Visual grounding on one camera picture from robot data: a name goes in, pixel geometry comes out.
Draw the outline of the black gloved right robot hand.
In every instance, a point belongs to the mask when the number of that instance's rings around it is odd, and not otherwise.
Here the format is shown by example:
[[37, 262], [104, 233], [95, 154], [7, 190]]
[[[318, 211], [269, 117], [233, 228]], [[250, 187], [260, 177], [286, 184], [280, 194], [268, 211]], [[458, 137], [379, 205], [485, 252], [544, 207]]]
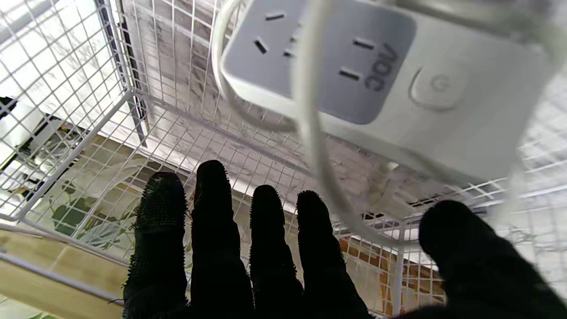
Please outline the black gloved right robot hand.
[[[229, 178], [221, 162], [197, 169], [190, 214], [193, 268], [186, 298], [186, 192], [172, 172], [148, 181], [133, 223], [134, 253], [123, 290], [124, 319], [370, 319], [314, 191], [296, 201], [304, 282], [285, 241], [277, 191], [256, 188], [250, 209], [250, 271], [241, 260]], [[438, 202], [421, 218], [419, 244], [438, 267], [445, 305], [401, 319], [564, 319], [566, 304], [510, 242], [470, 208]]]

